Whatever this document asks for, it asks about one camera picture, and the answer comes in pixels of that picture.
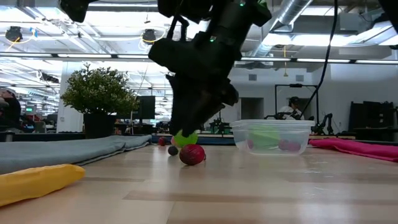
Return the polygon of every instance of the clear plastic container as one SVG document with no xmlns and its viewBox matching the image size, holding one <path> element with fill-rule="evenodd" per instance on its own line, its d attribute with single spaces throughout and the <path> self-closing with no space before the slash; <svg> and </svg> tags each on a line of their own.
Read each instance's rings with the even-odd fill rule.
<svg viewBox="0 0 398 224">
<path fill-rule="evenodd" d="M 236 146 L 255 155 L 299 155 L 314 121 L 241 120 L 230 124 Z"/>
</svg>

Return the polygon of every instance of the green ball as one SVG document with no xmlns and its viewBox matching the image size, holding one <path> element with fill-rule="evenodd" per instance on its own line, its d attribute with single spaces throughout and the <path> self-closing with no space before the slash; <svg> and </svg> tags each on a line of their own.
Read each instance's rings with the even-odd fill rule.
<svg viewBox="0 0 398 224">
<path fill-rule="evenodd" d="M 175 143 L 177 143 L 178 146 L 184 147 L 188 144 L 196 144 L 198 142 L 198 134 L 196 132 L 190 134 L 187 138 L 182 136 L 182 130 L 180 130 L 175 136 L 174 136 Z"/>
</svg>

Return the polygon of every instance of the pink cloth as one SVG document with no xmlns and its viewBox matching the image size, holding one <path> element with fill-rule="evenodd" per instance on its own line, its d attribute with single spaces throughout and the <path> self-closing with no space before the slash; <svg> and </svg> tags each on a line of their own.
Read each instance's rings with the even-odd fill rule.
<svg viewBox="0 0 398 224">
<path fill-rule="evenodd" d="M 380 146 L 337 138 L 311 140 L 310 144 L 322 149 L 336 149 L 357 156 L 398 162 L 398 146 Z"/>
</svg>

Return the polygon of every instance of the table surface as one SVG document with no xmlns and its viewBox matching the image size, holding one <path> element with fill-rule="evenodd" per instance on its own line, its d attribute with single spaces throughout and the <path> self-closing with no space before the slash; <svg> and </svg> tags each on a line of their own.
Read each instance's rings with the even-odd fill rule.
<svg viewBox="0 0 398 224">
<path fill-rule="evenodd" d="M 205 150 L 207 161 L 193 167 L 157 146 L 89 164 L 65 189 L 0 208 L 0 223 L 398 223 L 397 164 L 322 149 Z"/>
</svg>

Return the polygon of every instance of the plant pot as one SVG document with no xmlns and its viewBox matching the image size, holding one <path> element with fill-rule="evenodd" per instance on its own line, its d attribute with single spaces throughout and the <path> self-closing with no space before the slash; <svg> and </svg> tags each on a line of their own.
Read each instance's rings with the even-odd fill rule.
<svg viewBox="0 0 398 224">
<path fill-rule="evenodd" d="M 105 138 L 113 134 L 116 116 L 106 114 L 84 114 L 87 139 Z"/>
</svg>

